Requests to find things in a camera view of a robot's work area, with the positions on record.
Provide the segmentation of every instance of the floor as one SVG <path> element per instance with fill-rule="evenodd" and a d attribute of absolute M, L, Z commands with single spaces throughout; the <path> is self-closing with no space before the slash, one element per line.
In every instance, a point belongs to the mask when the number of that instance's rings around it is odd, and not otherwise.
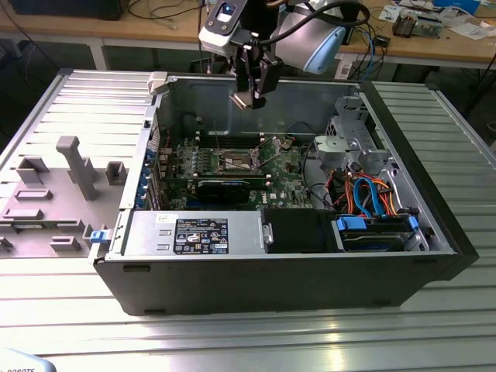
<path fill-rule="evenodd" d="M 10 137 L 22 124 L 32 107 L 42 95 L 45 87 L 56 74 L 47 59 L 31 43 L 22 46 L 22 58 L 14 60 L 10 56 L 0 60 L 0 148 L 3 149 Z M 40 43 L 40 47 L 59 67 L 92 69 L 94 64 L 86 46 L 60 43 Z M 152 71 L 153 57 L 151 50 L 142 48 L 106 47 L 109 65 L 113 70 Z M 189 50 L 159 50 L 160 69 L 173 72 L 188 72 L 192 60 L 198 59 L 198 52 Z M 331 79 L 334 68 L 329 69 L 323 79 Z M 394 65 L 385 64 L 381 77 L 391 76 Z M 396 81 L 417 82 L 425 67 L 402 65 L 395 75 Z M 380 79 L 372 74 L 369 79 Z M 441 68 L 431 72 L 426 82 L 436 84 L 448 99 L 462 110 L 477 83 L 476 71 L 462 71 L 459 68 Z M 493 139 L 486 130 L 486 125 L 496 117 L 496 86 L 484 97 L 474 109 L 469 123 L 479 135 L 492 143 Z"/>

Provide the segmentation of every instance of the sticker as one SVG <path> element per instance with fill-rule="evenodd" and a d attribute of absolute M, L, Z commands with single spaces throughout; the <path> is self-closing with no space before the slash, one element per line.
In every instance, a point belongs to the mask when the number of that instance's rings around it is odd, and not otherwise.
<path fill-rule="evenodd" d="M 175 223 L 177 219 L 177 215 L 165 214 L 165 213 L 157 213 L 155 217 L 155 223 Z"/>
<path fill-rule="evenodd" d="M 228 231 L 227 219 L 177 219 L 174 253 L 228 253 Z"/>

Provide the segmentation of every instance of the table leg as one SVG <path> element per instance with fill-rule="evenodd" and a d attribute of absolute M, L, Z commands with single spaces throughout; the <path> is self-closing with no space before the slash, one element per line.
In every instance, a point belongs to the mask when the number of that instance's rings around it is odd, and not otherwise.
<path fill-rule="evenodd" d="M 2 44 L 3 46 L 5 46 L 7 51 L 10 52 L 14 56 L 14 58 L 17 59 L 22 57 L 22 51 L 19 49 L 19 46 L 17 45 L 18 42 L 19 42 L 18 40 L 8 40 L 8 43 L 6 45 Z"/>
<path fill-rule="evenodd" d="M 158 49 L 152 48 L 152 63 L 155 71 L 160 69 L 160 59 L 158 57 Z"/>
<path fill-rule="evenodd" d="M 91 55 L 93 56 L 93 61 L 95 62 L 95 68 L 97 70 L 108 70 L 108 63 L 103 52 L 103 45 L 90 44 L 88 46 L 90 47 Z"/>

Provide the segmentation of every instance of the blue cable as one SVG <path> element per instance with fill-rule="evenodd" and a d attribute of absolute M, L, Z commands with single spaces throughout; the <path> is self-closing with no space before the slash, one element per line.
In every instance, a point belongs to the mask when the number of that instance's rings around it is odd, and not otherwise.
<path fill-rule="evenodd" d="M 368 74 L 370 73 L 370 68 L 372 67 L 372 60 L 373 60 L 374 55 L 375 55 L 375 46 L 374 46 L 374 42 L 372 41 L 372 37 L 370 36 L 370 34 L 367 31 L 364 31 L 362 29 L 359 29 L 359 30 L 367 36 L 367 38 L 369 40 L 369 46 L 370 46 L 369 64 L 367 65 L 367 69 L 365 71 L 365 75 L 362 78 L 362 81 L 365 81 L 365 79 L 367 78 Z"/>
<path fill-rule="evenodd" d="M 358 195 L 358 186 L 362 183 L 362 182 L 367 182 L 370 186 L 370 194 L 372 195 L 372 204 L 374 204 L 374 209 L 375 209 L 375 212 L 380 216 L 380 217 L 387 217 L 386 213 L 384 212 L 384 209 L 382 208 L 382 205 L 380 204 L 379 202 L 379 196 L 378 196 L 378 193 L 377 193 L 377 189 L 375 187 L 375 184 L 372 182 L 372 180 L 369 180 L 368 178 L 359 178 L 358 180 L 356 180 L 355 182 L 355 185 L 353 186 L 353 199 L 355 200 L 355 204 L 356 206 L 358 207 L 358 209 L 360 211 L 362 211 L 363 213 L 365 213 L 365 215 L 371 219 L 372 218 L 372 214 L 367 211 L 363 206 L 362 206 L 362 203 L 360 202 L 360 197 Z"/>

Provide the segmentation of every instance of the metal bracket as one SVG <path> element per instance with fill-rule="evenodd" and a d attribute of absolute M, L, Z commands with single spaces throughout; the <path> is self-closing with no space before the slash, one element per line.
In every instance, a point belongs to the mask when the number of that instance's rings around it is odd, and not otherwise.
<path fill-rule="evenodd" d="M 154 71 L 148 78 L 148 93 L 150 95 L 157 95 L 167 90 L 167 72 Z"/>

